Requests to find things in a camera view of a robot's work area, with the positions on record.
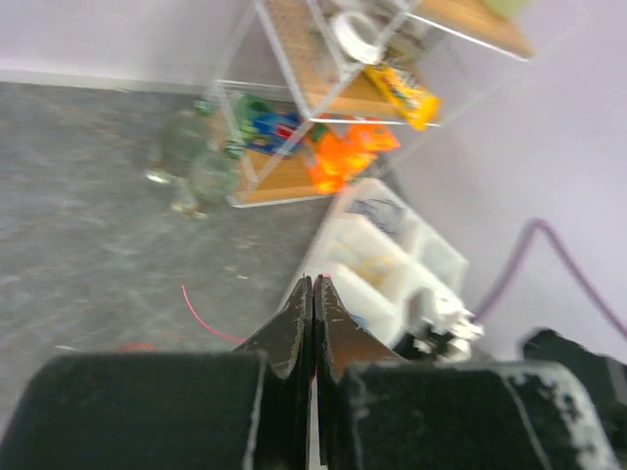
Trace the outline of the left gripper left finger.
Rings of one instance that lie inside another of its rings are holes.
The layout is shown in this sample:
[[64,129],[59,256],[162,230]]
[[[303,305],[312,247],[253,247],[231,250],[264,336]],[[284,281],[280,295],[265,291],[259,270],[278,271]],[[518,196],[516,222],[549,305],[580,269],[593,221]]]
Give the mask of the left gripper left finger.
[[278,313],[233,352],[229,401],[243,427],[243,469],[309,467],[313,338],[313,283],[303,277]]

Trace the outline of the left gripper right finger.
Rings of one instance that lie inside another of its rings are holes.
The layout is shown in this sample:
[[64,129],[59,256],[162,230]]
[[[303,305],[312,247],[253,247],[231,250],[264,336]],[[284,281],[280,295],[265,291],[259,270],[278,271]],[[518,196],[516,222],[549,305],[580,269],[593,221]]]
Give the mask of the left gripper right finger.
[[344,307],[330,277],[313,284],[313,352],[317,381],[320,463],[329,469],[363,469],[361,438],[354,425],[365,404],[341,384],[353,362],[401,361],[403,358],[359,326]]

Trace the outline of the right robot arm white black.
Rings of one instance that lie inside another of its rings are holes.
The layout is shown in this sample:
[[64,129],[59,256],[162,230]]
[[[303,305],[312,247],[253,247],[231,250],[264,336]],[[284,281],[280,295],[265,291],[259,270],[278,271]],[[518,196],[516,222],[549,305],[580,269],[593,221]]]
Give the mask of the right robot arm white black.
[[610,443],[626,448],[626,365],[596,354],[560,336],[540,329],[525,339],[522,355],[529,360],[557,362],[569,369],[587,389]]

